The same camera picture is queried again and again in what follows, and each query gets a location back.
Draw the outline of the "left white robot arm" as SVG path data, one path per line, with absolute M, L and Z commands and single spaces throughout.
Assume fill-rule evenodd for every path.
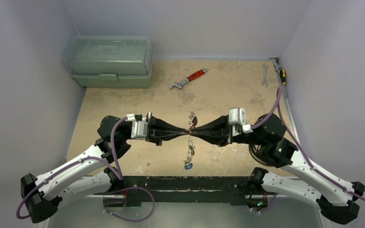
M 144 140 L 161 145 L 189 130 L 161 119 L 140 114 L 125 117 L 106 116 L 97 130 L 100 138 L 77 157 L 44 174 L 31 173 L 20 180 L 22 201 L 18 219 L 40 223 L 53 216 L 60 207 L 96 193 L 118 194 L 126 187 L 119 159 L 130 149 L 128 140 Z

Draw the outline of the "key with blue tag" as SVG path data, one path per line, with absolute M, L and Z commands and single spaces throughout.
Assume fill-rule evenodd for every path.
M 193 167 L 193 164 L 191 162 L 184 165 L 185 170 L 190 170 L 192 167 Z

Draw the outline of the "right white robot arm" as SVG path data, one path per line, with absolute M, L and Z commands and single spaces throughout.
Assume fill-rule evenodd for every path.
M 229 116 L 190 129 L 190 135 L 219 147 L 231 143 L 258 145 L 254 156 L 264 164 L 280 168 L 293 175 L 280 177 L 264 168 L 256 167 L 248 180 L 253 193 L 262 190 L 282 194 L 308 203 L 320 210 L 328 220 L 346 225 L 358 217 L 360 210 L 355 194 L 362 195 L 362 183 L 341 180 L 337 176 L 307 161 L 294 143 L 284 138 L 286 127 L 275 114 L 263 115 L 256 121 L 260 126 L 250 130 L 231 121 Z

